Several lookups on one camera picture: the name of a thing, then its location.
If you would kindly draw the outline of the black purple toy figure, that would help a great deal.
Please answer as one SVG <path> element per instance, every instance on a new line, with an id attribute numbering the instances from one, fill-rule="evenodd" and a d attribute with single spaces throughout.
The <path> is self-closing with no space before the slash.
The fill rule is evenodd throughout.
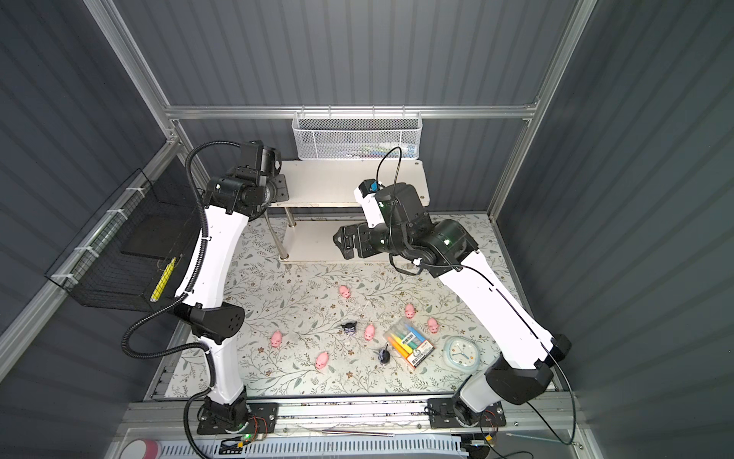
<path id="1" fill-rule="evenodd" d="M 342 331 L 344 334 L 348 336 L 354 336 L 355 333 L 357 333 L 357 322 L 356 321 L 347 321 L 340 325 Z"/>

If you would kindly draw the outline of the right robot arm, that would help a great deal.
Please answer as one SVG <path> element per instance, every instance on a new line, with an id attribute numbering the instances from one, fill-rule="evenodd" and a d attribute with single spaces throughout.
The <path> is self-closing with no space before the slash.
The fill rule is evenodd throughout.
<path id="1" fill-rule="evenodd" d="M 498 402 L 524 405 L 546 391 L 572 348 L 523 308 L 495 275 L 475 239 L 457 221 L 432 221 L 416 189 L 407 183 L 360 183 L 355 199 L 365 222 L 333 236 L 346 259 L 397 256 L 428 272 L 456 294 L 500 349 L 489 367 L 466 379 L 453 396 L 454 413 L 466 426 Z"/>

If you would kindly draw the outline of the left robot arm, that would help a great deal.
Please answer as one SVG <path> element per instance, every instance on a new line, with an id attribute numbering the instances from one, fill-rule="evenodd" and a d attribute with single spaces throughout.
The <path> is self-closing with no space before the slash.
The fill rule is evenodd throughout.
<path id="1" fill-rule="evenodd" d="M 231 407 L 245 396 L 235 365 L 235 338 L 244 322 L 243 308 L 225 302 L 224 287 L 238 240 L 248 223 L 264 216 L 268 208 L 287 195 L 281 174 L 280 152 L 261 141 L 228 142 L 239 159 L 225 175 L 211 178 L 206 189 L 196 187 L 192 164 L 215 141 L 199 145 L 185 158 L 185 174 L 194 196 L 200 231 L 174 300 L 166 307 L 132 324 L 122 336 L 122 351 L 138 360 L 152 360 L 185 350 L 203 351 L 209 384 L 204 398 L 212 405 Z M 136 351 L 133 334 L 155 317 L 174 314 L 187 323 L 195 342 L 164 351 Z"/>

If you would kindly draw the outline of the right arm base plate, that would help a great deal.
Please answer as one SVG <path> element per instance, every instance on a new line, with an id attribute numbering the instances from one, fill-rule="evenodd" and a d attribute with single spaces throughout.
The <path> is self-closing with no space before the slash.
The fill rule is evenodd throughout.
<path id="1" fill-rule="evenodd" d="M 489 405 L 483 411 L 473 411 L 453 398 L 431 398 L 424 413 L 432 428 L 504 428 L 507 425 L 505 411 L 500 402 Z"/>

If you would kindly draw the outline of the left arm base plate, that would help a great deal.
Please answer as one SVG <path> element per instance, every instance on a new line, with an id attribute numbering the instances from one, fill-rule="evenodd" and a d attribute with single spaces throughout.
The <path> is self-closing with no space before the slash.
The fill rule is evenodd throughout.
<path id="1" fill-rule="evenodd" d="M 222 405 L 205 399 L 197 412 L 199 435 L 257 434 L 274 432 L 279 404 L 239 402 Z"/>

